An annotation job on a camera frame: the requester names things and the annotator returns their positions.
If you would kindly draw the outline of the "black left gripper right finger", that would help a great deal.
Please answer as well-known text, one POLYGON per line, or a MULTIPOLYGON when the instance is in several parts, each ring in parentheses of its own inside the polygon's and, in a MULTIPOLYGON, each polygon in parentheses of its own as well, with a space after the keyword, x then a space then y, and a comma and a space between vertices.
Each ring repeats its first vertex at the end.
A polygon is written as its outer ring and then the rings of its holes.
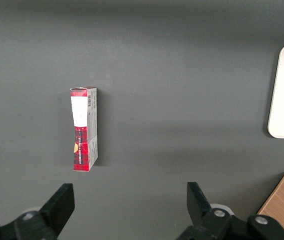
POLYGON ((231 215, 224 209, 212 208, 196 182, 187 183, 187 209, 192 225, 179 236, 180 240, 224 239, 231 215))

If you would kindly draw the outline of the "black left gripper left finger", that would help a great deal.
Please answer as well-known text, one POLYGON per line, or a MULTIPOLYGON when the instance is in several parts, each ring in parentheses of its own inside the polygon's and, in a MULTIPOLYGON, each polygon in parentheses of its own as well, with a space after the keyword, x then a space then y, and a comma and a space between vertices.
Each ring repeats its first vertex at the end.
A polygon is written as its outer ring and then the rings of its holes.
POLYGON ((73 184, 64 183, 38 210, 14 221, 18 240, 56 240, 75 209, 73 184))

